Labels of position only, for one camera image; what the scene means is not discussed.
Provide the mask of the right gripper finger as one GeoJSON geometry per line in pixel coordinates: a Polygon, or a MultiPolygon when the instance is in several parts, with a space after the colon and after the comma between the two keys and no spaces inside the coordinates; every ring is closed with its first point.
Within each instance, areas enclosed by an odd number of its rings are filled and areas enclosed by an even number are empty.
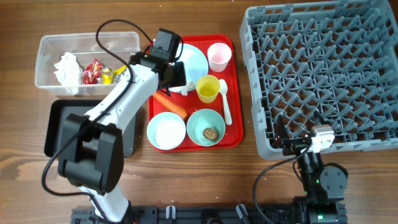
{"type": "Polygon", "coordinates": [[[314,121],[315,121],[315,127],[319,128],[319,127],[329,127],[330,126],[329,122],[324,120],[318,111],[314,111],[313,116],[314,116],[314,121]]]}
{"type": "Polygon", "coordinates": [[[281,115],[277,117],[277,128],[275,129],[275,140],[273,142],[274,148],[283,148],[290,143],[289,135],[284,125],[281,115]]]}

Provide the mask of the small white tissue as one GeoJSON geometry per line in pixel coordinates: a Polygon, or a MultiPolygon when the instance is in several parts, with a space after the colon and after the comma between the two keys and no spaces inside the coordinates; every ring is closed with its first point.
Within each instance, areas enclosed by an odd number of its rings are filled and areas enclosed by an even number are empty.
{"type": "Polygon", "coordinates": [[[189,81],[185,86],[182,87],[181,89],[181,94],[183,96],[187,96],[189,91],[192,91],[195,87],[195,84],[193,81],[189,81]]]}

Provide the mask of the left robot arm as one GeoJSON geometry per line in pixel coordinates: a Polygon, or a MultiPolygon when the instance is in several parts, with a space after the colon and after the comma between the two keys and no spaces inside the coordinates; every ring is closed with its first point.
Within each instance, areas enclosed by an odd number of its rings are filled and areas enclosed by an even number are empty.
{"type": "Polygon", "coordinates": [[[54,154],[58,173],[90,198],[103,223],[133,219],[119,179],[123,172],[123,133],[141,105],[157,90],[186,84],[182,52],[151,47],[131,56],[110,94],[83,116],[67,116],[61,147],[54,154]]]}

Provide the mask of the large white tissue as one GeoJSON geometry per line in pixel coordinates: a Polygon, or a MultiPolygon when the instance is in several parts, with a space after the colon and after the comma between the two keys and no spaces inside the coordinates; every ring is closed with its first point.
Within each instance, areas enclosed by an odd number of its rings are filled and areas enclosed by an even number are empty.
{"type": "Polygon", "coordinates": [[[83,71],[77,62],[76,56],[65,52],[59,62],[54,64],[54,74],[62,86],[66,86],[67,92],[72,95],[79,93],[79,86],[82,84],[83,71]]]}

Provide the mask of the light blue bowl with rice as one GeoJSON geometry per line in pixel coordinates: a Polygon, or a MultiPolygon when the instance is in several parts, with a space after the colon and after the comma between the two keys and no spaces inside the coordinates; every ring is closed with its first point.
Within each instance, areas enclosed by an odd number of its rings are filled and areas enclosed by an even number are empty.
{"type": "Polygon", "coordinates": [[[185,139],[186,132],[183,119],[171,112],[155,115],[147,126],[149,142],[162,151],[169,151],[179,146],[185,139]]]}

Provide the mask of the yellow snack wrapper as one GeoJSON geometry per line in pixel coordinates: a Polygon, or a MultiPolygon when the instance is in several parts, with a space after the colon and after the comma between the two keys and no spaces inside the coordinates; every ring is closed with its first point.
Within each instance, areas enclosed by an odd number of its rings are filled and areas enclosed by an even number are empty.
{"type": "Polygon", "coordinates": [[[126,70],[127,66],[125,65],[116,70],[111,70],[110,68],[105,67],[101,71],[103,83],[104,84],[118,83],[126,70]]]}

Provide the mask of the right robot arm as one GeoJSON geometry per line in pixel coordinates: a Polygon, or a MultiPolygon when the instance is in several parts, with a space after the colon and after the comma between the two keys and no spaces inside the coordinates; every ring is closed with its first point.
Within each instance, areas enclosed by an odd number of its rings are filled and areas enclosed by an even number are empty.
{"type": "Polygon", "coordinates": [[[325,164],[321,152],[335,139],[331,125],[314,112],[315,125],[304,138],[291,139],[281,115],[277,118],[275,147],[282,148],[284,156],[292,156],[294,169],[305,195],[294,197],[293,202],[277,205],[272,218],[277,223],[346,223],[346,210],[340,204],[345,197],[348,171],[336,163],[325,164]]]}

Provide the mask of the red strawberry candy wrapper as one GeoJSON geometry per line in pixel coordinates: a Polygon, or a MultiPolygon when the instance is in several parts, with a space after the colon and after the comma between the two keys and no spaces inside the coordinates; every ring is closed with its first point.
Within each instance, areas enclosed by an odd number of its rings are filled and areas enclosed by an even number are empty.
{"type": "Polygon", "coordinates": [[[93,62],[82,73],[82,84],[97,84],[102,76],[103,69],[104,65],[97,58],[94,58],[93,62]]]}

